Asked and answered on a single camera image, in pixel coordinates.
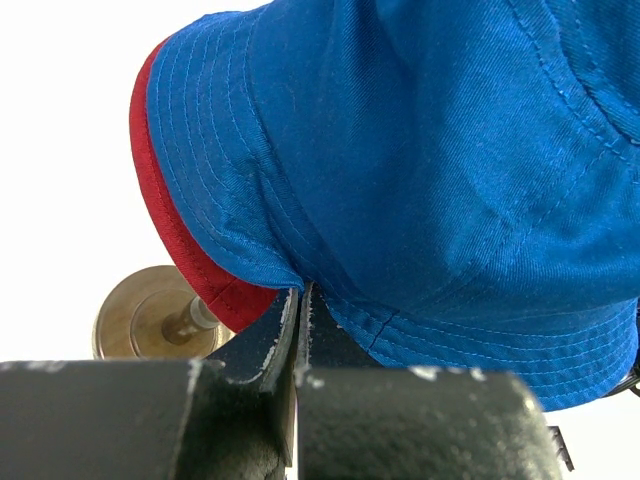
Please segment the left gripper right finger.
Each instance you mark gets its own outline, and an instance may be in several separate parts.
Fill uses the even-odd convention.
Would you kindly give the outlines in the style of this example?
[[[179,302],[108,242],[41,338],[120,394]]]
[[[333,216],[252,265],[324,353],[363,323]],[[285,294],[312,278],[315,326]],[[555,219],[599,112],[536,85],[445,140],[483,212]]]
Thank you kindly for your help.
[[[295,367],[302,479],[557,479],[539,404],[514,375],[385,368],[331,317],[301,303]]]

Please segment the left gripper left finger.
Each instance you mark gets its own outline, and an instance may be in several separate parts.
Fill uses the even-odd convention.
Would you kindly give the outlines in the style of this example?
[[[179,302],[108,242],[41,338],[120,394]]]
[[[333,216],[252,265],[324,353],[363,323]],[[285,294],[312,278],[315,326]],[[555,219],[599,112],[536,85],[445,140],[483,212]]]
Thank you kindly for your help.
[[[298,293],[206,359],[1,366],[5,479],[280,479]]]

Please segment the dark red bucket hat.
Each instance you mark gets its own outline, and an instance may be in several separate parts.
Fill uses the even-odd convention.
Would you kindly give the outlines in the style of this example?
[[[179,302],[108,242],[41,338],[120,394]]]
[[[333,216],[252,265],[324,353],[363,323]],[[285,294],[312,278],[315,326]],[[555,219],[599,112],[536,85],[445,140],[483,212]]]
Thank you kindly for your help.
[[[147,115],[147,86],[161,47],[142,65],[129,108],[129,135],[139,188],[154,227],[179,273],[213,314],[235,333],[254,324],[277,292],[246,283],[216,265],[191,236],[169,195],[152,145]]]

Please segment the blue bucket hat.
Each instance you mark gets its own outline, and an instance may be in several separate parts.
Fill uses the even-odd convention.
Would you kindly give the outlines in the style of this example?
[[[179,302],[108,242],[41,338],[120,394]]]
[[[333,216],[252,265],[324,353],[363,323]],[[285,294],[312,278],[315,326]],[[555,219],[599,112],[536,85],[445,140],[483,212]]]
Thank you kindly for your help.
[[[635,1],[272,1],[160,45],[169,195],[205,254],[321,289],[388,367],[610,393],[639,333]]]

